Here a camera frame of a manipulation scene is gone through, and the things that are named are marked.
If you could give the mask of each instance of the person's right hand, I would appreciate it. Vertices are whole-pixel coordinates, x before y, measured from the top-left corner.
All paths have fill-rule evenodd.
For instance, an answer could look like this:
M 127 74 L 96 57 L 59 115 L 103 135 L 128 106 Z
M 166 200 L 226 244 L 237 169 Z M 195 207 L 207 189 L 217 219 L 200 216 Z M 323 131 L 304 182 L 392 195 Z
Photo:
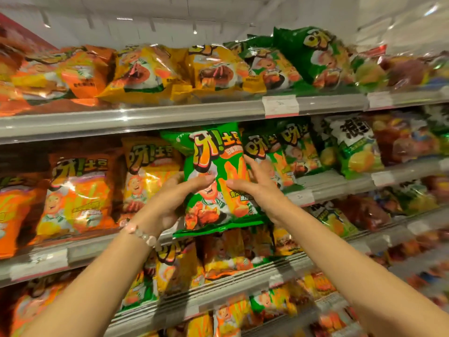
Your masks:
M 227 180 L 226 185 L 233 190 L 244 191 L 252 195 L 267 214 L 268 218 L 277 225 L 282 225 L 282 213 L 293 205 L 290 200 L 278 189 L 276 183 L 270 178 L 268 173 L 249 156 L 244 155 L 245 162 L 250 165 L 251 172 L 257 183 L 246 180 Z

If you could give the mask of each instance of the forearm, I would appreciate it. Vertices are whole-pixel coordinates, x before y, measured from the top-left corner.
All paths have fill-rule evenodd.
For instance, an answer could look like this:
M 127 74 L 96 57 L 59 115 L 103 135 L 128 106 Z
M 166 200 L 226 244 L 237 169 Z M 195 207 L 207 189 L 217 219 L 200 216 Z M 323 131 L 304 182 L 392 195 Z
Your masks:
M 160 234 L 155 221 L 146 222 L 144 231 L 157 237 Z M 102 336 L 142 269 L 149 251 L 143 239 L 121 231 L 64 293 L 32 322 L 23 337 Z
M 356 251 L 303 209 L 288 204 L 282 211 L 281 221 L 306 254 L 354 307 L 367 308 L 385 321 L 394 319 L 404 323 L 441 323 L 446 320 L 445 323 L 448 324 L 447 315 L 430 300 Z M 410 331 L 407 331 L 409 334 L 406 335 L 433 336 L 429 334 L 429 325 L 424 331 L 420 331 L 419 327 L 424 325 L 410 324 Z

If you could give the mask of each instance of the bracelet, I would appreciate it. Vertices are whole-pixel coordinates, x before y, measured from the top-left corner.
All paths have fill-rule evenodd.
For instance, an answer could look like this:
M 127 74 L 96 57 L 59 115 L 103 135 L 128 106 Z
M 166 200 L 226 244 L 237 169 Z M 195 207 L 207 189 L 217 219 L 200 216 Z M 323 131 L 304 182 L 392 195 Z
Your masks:
M 143 231 L 141 231 L 139 229 L 139 227 L 135 223 L 128 223 L 123 229 L 128 234 L 134 234 L 135 236 L 143 239 L 148 246 L 153 247 L 157 252 L 161 251 L 161 249 L 162 249 L 161 245 L 160 245 L 159 241 L 156 239 L 156 237 L 153 235 L 144 233 Z

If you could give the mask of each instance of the person's left hand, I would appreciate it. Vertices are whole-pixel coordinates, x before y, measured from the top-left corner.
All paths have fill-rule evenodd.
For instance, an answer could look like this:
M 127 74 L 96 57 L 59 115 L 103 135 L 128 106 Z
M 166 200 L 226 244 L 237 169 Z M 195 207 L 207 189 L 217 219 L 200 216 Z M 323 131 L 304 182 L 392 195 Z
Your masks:
M 183 180 L 184 172 L 179 172 L 169 178 L 132 220 L 143 231 L 146 231 L 146 228 L 151 231 L 157 229 L 157 234 L 160 234 L 171 228 L 182 215 L 177 209 L 182 205 L 185 197 L 189 193 L 196 193 L 208 187 L 215 180 L 215 176 L 198 176 L 186 182 Z

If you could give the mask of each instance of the hand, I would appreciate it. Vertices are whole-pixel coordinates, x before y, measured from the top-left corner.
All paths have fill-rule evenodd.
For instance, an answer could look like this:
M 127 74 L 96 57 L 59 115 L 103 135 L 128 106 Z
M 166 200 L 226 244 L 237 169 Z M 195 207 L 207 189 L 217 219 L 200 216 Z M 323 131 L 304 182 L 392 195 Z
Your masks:
M 261 166 L 249 156 L 244 155 L 245 162 L 250 165 L 252 174 L 257 183 L 246 180 L 227 180 L 226 185 L 233 190 L 244 191 L 252 195 L 255 202 L 267 214 L 268 218 L 277 225 L 281 224 L 281 214 L 286 206 L 293 205 L 290 200 L 278 189 L 276 183 L 261 168 Z
M 215 176 L 194 177 L 186 182 L 183 180 L 184 172 L 169 178 L 132 220 L 142 227 L 143 231 L 148 227 L 150 230 L 148 233 L 152 235 L 156 233 L 159 236 L 161 232 L 174 226 L 178 218 L 184 214 L 177 209 L 185 197 L 189 193 L 196 193 L 208 187 L 215 180 Z

